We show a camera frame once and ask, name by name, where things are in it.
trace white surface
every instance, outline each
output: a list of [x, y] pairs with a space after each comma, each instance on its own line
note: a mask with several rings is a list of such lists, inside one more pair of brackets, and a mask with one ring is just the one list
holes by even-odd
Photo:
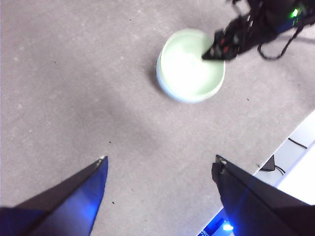
[[291, 139], [309, 146], [315, 140], [315, 111], [313, 111], [291, 135]]
[[286, 173], [278, 189], [310, 205], [315, 205], [315, 143], [291, 170]]
[[[315, 140], [315, 111], [296, 128], [290, 138], [307, 147], [310, 146]], [[275, 152], [275, 164], [288, 171], [304, 152], [305, 149], [303, 147], [286, 140]], [[276, 169], [272, 172], [258, 171], [255, 177], [269, 185], [275, 186], [283, 176]]]

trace light green bowl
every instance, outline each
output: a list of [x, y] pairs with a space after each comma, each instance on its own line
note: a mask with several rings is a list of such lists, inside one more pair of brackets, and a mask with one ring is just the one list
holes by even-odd
[[178, 31], [167, 40], [157, 60], [157, 78], [168, 95], [182, 102], [200, 102], [219, 91], [225, 61], [201, 58], [212, 43], [197, 29]]

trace gray floor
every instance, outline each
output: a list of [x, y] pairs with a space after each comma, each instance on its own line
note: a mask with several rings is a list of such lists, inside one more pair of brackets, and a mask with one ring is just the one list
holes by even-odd
[[252, 50], [227, 63], [208, 101], [161, 92], [155, 63], [166, 39], [184, 28], [213, 34], [233, 17], [224, 0], [3, 0], [1, 204], [106, 154], [94, 236], [196, 235], [221, 206], [215, 154], [253, 173], [315, 109], [315, 28], [280, 61]]

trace blue led light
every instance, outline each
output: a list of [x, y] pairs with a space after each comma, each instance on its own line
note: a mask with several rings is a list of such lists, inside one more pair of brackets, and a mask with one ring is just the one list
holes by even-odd
[[234, 227], [231, 226], [231, 225], [228, 224], [228, 223], [225, 223], [225, 224], [223, 225], [223, 230], [224, 230], [224, 231], [232, 231], [233, 229], [234, 229]]

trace black cable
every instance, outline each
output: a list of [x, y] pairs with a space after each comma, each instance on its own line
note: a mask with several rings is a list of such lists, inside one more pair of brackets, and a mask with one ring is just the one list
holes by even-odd
[[280, 59], [286, 52], [288, 46], [290, 45], [290, 43], [297, 37], [297, 35], [303, 30], [304, 27], [299, 27], [297, 28], [295, 34], [291, 37], [291, 39], [289, 39], [289, 41], [287, 42], [287, 44], [285, 45], [285, 47], [283, 48], [282, 52], [276, 56], [276, 57], [268, 57], [266, 56], [262, 51], [261, 51], [261, 46], [262, 44], [260, 44], [257, 48], [259, 54], [266, 60], [278, 60]]
[[281, 167], [279, 167], [279, 166], [277, 166], [277, 165], [275, 165], [275, 167], [277, 168], [277, 170], [279, 170], [281, 173], [282, 173], [282, 175], [284, 175], [285, 174], [285, 171], [284, 171], [284, 169], [282, 169]]
[[288, 138], [288, 139], [289, 139], [291, 142], [297, 144], [298, 146], [307, 149], [307, 146], [304, 146], [303, 144], [300, 144], [300, 143], [298, 143], [297, 141], [295, 141], [295, 140], [293, 140], [293, 139], [291, 139], [291, 138]]

